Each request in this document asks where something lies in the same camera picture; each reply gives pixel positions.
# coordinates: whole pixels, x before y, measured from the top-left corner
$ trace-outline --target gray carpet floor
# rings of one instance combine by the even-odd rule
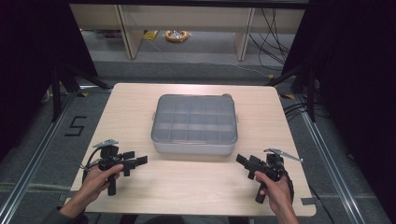
[[[120,55],[122,44],[117,42]],[[142,48],[144,55],[149,51]],[[195,84],[221,84],[221,85],[256,85],[261,86],[268,82],[268,75],[279,76],[274,70],[263,68],[255,63],[229,62],[215,64],[209,62],[199,63],[169,63],[169,62],[139,62],[118,60],[99,60],[94,54],[94,63],[100,78],[108,84],[119,82],[153,82],[153,83],[195,83]],[[256,55],[248,52],[248,58]],[[272,68],[281,69],[274,63],[267,64]],[[290,86],[293,78],[279,84],[276,89],[280,95],[290,94]],[[83,79],[78,80],[81,86],[91,85]],[[50,144],[48,153],[41,162],[27,192],[25,193],[11,223],[40,223],[42,218],[56,205],[62,205],[68,193],[75,175],[78,171],[85,149],[91,141],[99,118],[106,106],[110,91],[97,88],[84,89],[81,92],[87,96],[79,96],[73,99],[72,104],[65,113],[61,126]],[[280,99],[284,107],[297,103],[295,99]],[[371,191],[370,186],[362,176],[359,167],[347,157],[348,150],[342,138],[338,135],[336,127],[325,108],[318,104],[315,106],[316,124],[325,139],[326,144],[334,157],[338,169],[341,171],[346,185],[356,199],[359,209],[367,223],[390,223],[381,205]],[[70,123],[75,116],[83,116],[77,125],[84,126],[80,136],[67,136],[76,133],[71,129]],[[30,128],[6,158],[0,163],[0,202],[3,202],[13,185],[19,180],[24,168],[35,153],[44,134],[50,126],[52,118],[52,101],[42,105],[37,111],[35,119],[30,123]],[[351,223],[347,210],[340,200],[334,183],[318,153],[318,148],[306,127],[303,115],[300,112],[291,113],[288,116],[290,130],[301,158],[304,158],[303,168],[308,183],[312,186],[320,200],[317,200],[317,213],[313,217],[299,217],[300,223],[331,223],[330,217],[335,223]],[[118,214],[87,214],[90,223],[118,223]],[[254,223],[277,223],[274,217],[253,217]]]

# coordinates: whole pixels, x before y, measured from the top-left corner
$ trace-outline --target floor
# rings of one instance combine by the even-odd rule
[[[268,81],[270,76],[280,75],[279,70],[284,62],[284,56],[276,49],[278,44],[272,36],[267,39],[272,47],[266,45],[265,48],[275,55],[275,58],[259,53],[258,46],[253,41],[254,39],[260,46],[265,35],[252,34],[248,41],[246,58],[238,62],[233,47],[233,34],[191,32],[186,41],[175,44],[167,42],[163,33],[164,31],[160,31],[153,41],[144,40],[137,57],[133,60],[127,58],[120,38],[106,38],[97,31],[83,31],[81,34],[86,40],[99,76],[113,82],[128,79],[123,77],[121,72],[117,72],[123,67],[133,64],[151,71],[144,66],[153,63],[168,64],[163,68],[164,73],[169,72],[165,71],[165,68],[177,69],[184,64],[190,69],[197,67],[212,69],[221,66],[222,69],[230,69],[243,76],[259,76]],[[278,41],[287,51],[293,41],[293,35],[279,35]],[[300,222],[390,223],[359,167],[353,162],[353,158],[348,156],[348,150],[332,125],[325,108],[316,105],[317,122],[315,123],[311,122],[306,113],[293,110],[299,108],[296,104],[304,101],[304,95],[290,92],[292,81],[293,78],[279,84],[277,89],[299,155],[308,161],[304,163],[304,171],[312,187],[314,203],[318,209],[313,217],[300,217]],[[91,85],[83,81],[80,83],[82,88]],[[85,154],[84,148],[90,143],[90,137],[110,94],[109,91],[97,89],[87,92],[90,97],[78,95],[63,97],[64,102],[71,98],[72,100],[59,127],[53,127],[50,123],[51,101],[43,103],[25,137],[0,164],[0,202],[9,199],[9,193],[14,190],[15,185],[18,186],[19,181],[26,181],[28,185],[22,199],[16,202],[18,208],[11,212],[13,216],[9,223],[40,223],[52,207],[64,202],[78,164]],[[69,124],[76,115],[87,115],[88,119],[78,120],[79,125],[85,127],[84,134],[71,141],[71,138],[65,136],[75,131],[69,128]],[[50,136],[48,130],[53,130],[54,135]],[[48,146],[42,146],[45,139],[48,140]],[[32,158],[36,158],[38,148],[45,150],[41,152],[39,159],[34,161],[37,167],[27,171],[32,173],[31,179],[21,180],[21,176],[26,173],[26,166]],[[120,215],[117,214],[88,214],[88,216],[90,223],[120,221]],[[252,217],[251,220],[254,223],[276,223],[274,217]]]

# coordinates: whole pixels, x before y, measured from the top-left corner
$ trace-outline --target gray plastic container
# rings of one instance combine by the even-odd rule
[[[228,155],[238,139],[233,98],[165,94],[158,101],[151,139],[161,153]]]

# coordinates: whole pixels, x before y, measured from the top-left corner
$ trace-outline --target hand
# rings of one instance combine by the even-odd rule
[[[66,203],[60,212],[67,217],[77,217],[85,210],[88,204],[95,201],[100,193],[108,188],[108,177],[116,175],[115,178],[117,179],[122,168],[123,165],[118,164],[106,171],[101,171],[97,165],[93,166],[79,191]]]
[[[275,182],[259,171],[256,171],[254,175],[256,176],[256,181],[264,182],[267,186],[267,189],[262,189],[260,194],[268,195],[270,207],[276,214],[279,223],[298,223],[297,216],[291,205],[290,190],[286,176],[282,175],[280,180]]]

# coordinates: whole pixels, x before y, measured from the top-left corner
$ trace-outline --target finger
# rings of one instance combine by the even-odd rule
[[[260,190],[260,195],[265,195],[265,194],[267,194],[267,192],[265,192],[266,191],[266,189],[261,189]]]
[[[110,183],[106,181],[105,184],[100,188],[100,191],[102,192],[103,190],[107,189],[108,186],[110,186]]]
[[[116,173],[118,173],[119,171],[121,171],[123,169],[123,165],[122,164],[117,164],[113,167],[111,167],[110,169],[106,170],[103,172],[103,175],[105,176],[111,176],[114,175]]]
[[[281,182],[288,182],[288,177],[286,175],[282,175],[279,179]]]
[[[94,165],[93,167],[90,168],[90,171],[92,170],[99,170],[98,164]]]
[[[115,179],[118,179],[120,177],[120,172],[116,173],[116,175],[114,176]]]
[[[274,183],[274,181],[272,179],[270,179],[266,174],[260,172],[260,171],[256,171],[254,172],[254,175],[256,176],[256,180],[258,182],[264,182],[265,185],[272,185]]]

